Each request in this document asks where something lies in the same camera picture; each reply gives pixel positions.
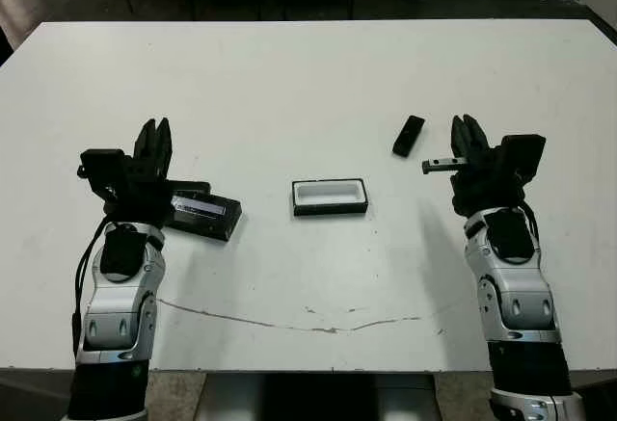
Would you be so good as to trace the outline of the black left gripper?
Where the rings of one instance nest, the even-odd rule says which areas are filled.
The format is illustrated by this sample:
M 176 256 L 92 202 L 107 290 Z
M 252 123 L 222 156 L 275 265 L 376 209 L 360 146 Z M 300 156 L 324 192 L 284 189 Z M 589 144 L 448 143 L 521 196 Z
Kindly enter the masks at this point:
M 148 120 L 135 141 L 133 157 L 124 155 L 103 185 L 104 214 L 114 222 L 163 226 L 174 216 L 173 196 L 208 196 L 207 181 L 168 178 L 172 153 L 168 119 L 163 118 L 157 128 L 154 119 Z

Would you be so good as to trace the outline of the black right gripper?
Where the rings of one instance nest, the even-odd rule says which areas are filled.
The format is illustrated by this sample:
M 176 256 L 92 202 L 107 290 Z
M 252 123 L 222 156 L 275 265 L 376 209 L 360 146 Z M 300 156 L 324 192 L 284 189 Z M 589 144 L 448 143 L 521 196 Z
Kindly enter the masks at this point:
M 452 172 L 452 205 L 457 215 L 471 217 L 478 211 L 522 204 L 523 188 L 528 181 L 517 170 L 497 162 L 475 118 L 470 115 L 453 118 L 451 148 L 455 157 L 425 160 L 421 170 L 423 174 Z

